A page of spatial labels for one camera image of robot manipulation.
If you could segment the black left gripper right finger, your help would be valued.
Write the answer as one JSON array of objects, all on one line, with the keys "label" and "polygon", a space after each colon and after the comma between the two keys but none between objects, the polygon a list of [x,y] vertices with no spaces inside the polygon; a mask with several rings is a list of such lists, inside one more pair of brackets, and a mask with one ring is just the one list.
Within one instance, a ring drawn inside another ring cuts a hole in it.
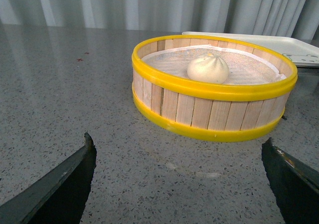
[{"label": "black left gripper right finger", "polygon": [[319,173],[272,144],[262,144],[262,161],[285,223],[319,222]]}]

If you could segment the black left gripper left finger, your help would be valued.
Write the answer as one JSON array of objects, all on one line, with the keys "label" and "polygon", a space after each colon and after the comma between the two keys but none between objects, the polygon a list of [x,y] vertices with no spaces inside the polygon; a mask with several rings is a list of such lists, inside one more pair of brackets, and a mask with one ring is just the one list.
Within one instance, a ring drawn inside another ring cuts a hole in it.
[{"label": "black left gripper left finger", "polygon": [[89,133],[78,151],[0,207],[2,224],[78,224],[91,191],[97,150]]}]

